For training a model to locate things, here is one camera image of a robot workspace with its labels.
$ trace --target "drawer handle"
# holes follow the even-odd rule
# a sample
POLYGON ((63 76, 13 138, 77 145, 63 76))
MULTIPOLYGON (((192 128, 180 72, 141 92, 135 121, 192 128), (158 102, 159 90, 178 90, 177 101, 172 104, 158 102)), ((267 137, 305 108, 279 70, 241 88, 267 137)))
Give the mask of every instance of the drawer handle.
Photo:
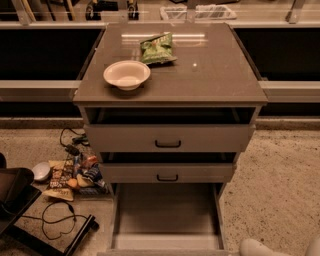
POLYGON ((157 174, 157 180, 161 181, 161 182, 175 182, 175 181, 178 181, 178 179, 179 179, 178 174, 176 174, 176 176, 174 178, 172 178, 172 179, 170 179, 170 178, 160 178, 160 175, 157 174))
POLYGON ((178 148, 181 146, 181 140, 173 143, 161 143, 158 140, 154 142, 157 148, 178 148))

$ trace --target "shoe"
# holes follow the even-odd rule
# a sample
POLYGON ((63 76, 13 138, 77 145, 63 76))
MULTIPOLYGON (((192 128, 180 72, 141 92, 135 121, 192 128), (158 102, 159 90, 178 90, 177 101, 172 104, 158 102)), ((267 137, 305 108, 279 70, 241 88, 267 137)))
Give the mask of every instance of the shoe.
POLYGON ((320 255, 320 235, 311 241, 308 246, 306 256, 319 256, 320 255))
POLYGON ((0 153, 0 168, 7 168, 6 158, 2 153, 0 153))
POLYGON ((262 243, 251 238, 245 239, 240 243, 239 252, 240 256, 290 256, 289 254, 275 252, 262 243))

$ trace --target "green bag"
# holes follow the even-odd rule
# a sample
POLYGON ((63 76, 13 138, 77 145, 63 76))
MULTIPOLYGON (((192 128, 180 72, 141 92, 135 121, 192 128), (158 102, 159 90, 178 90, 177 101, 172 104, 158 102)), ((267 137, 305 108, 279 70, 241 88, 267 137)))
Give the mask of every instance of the green bag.
POLYGON ((172 56, 172 33, 157 35, 140 42, 141 62, 144 64, 166 63, 177 60, 172 56))

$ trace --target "white bowl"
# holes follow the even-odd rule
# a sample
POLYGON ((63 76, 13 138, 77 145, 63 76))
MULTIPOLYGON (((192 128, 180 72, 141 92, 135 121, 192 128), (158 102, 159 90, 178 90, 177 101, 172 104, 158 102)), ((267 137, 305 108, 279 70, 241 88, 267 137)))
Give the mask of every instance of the white bowl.
POLYGON ((50 164, 48 162, 41 162, 32 168, 35 181, 44 181, 48 179, 50 174, 50 164))
POLYGON ((138 88, 149 76, 150 68, 142 62, 134 60, 113 63, 103 72, 103 77, 109 84, 125 91, 138 88))

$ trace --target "cabinet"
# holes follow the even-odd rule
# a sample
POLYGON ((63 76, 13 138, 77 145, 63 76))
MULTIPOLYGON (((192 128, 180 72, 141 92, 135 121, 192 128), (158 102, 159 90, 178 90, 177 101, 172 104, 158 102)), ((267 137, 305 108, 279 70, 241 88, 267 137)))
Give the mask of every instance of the cabinet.
POLYGON ((266 102, 227 24, 108 26, 74 103, 114 198, 110 249, 226 251, 219 197, 266 102), (165 32, 177 61, 134 91, 106 84, 108 65, 165 32))

